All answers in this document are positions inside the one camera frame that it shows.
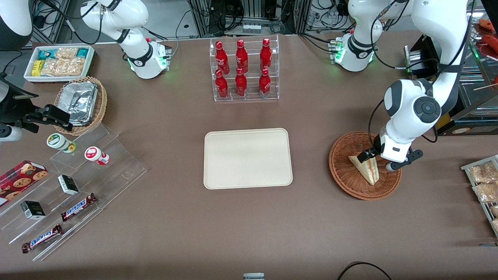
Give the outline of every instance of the table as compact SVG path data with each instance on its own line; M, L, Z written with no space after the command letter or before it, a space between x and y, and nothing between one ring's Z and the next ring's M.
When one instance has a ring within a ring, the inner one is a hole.
M379 55L402 65L403 45L419 36L385 32ZM496 279L497 249L477 246L496 240L459 168L495 154L496 137L417 140L424 157L403 169L398 189L383 200L357 200L334 182L329 150L339 136L367 129L386 88L405 73L376 60L350 73L298 36L279 39L280 100L253 104L215 104L209 40L181 41L171 71L152 80L128 69L117 44L95 45L92 75L109 96L104 123L151 169L43 262L0 237L1 278L234 280L264 272L268 280L328 280L367 261L393 279ZM60 87L25 84L40 94L39 106ZM373 131L386 121L379 110ZM288 130L292 184L206 189L204 135L262 128ZM55 151L45 139L54 130L3 144L0 172L23 159L48 160ZM343 279L367 276L384 279L360 267Z

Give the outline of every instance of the acrylic bottle rack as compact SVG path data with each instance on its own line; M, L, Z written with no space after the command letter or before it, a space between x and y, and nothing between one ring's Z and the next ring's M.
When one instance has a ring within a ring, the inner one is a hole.
M140 178L147 170L123 147L117 137L116 133L100 124L74 140L77 145L76 151L73 153L60 151L51 157L44 164L49 172L44 180L0 208L0 227L9 244L18 247L19 253L22 254L22 244L61 224L63 235L50 239L26 254L33 261L42 261ZM102 149L110 156L110 162L99 165L86 160L84 152L90 146ZM80 190L77 195L69 195L62 191L57 180L61 174L74 179ZM60 214L92 192L98 201L63 222ZM39 202L46 217L39 221L27 219L20 206L25 200Z
M261 98L259 96L259 78L261 77L261 69L259 67L259 53L261 52L263 39L270 39L270 49L271 49L271 67L269 69L269 77L271 78L270 83L270 94L267 98ZM249 71L245 73L248 82L248 91L245 97L240 97L237 95L237 88L235 85L237 61L235 53L237 52L237 39L233 37L226 38L213 38L210 41L209 56L211 61L211 79L213 80L213 93L216 102L230 102L230 101L265 101L265 100L276 100L280 97L279 92L279 45L278 36L248 36L243 37L244 45L248 52L249 59ZM221 99L215 83L215 71L218 69L216 64L216 41L221 41L223 43L223 49L228 55L228 65L230 67L230 72L225 75L225 79L228 83L228 98Z

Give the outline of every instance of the aluminum foil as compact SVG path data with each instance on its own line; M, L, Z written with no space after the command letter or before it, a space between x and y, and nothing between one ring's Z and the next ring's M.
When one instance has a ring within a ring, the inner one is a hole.
M71 115L69 122L74 126L87 126L92 122L98 91L92 82L68 84L62 89L57 107Z

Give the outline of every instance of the coca-cola bottle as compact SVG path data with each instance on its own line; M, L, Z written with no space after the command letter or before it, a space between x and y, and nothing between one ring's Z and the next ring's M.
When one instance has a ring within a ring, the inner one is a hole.
M218 68L223 71L223 74L228 75L230 73L230 67L228 66L228 56L227 52L223 49L223 43L221 41L216 42L216 64Z
M259 78L259 96L261 96L261 98L267 98L270 95L270 82L271 79L268 76L268 68L264 68L261 71L261 77Z
M223 72L220 69L216 69L216 88L218 89L218 95L220 95L221 99L228 98L228 83L227 80L223 77Z
M244 47L244 40L237 40L237 53L235 54L237 58L237 67L242 68L244 73L249 71L249 60L248 51Z
M260 64L259 67L261 71L264 68L270 69L271 66L271 49L270 49L270 39L263 39L263 48L261 48L261 52L259 53Z
M237 86L237 95L245 97L248 91L248 81L241 67L237 68L237 77L235 77L235 85Z

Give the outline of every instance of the cookie box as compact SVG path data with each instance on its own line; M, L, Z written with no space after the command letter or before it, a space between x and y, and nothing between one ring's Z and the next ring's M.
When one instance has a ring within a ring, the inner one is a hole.
M0 207L47 174L47 169L43 165L24 160L7 173L0 175Z
M31 71L33 70L33 66L35 66L35 61L38 59L40 52L46 50L57 49L59 47L68 47L68 48L79 48L79 49L88 49L85 64L83 66L83 71L80 76L58 76L58 77L47 77L47 76L33 76ZM26 71L24 72L24 78L26 81L31 83L64 83L73 81L76 79L84 78L87 76L88 71L90 70L90 65L92 64L92 59L94 56L94 49L89 45L59 45L59 46L40 46L36 47L33 50L31 58L29 60L28 66L26 67Z

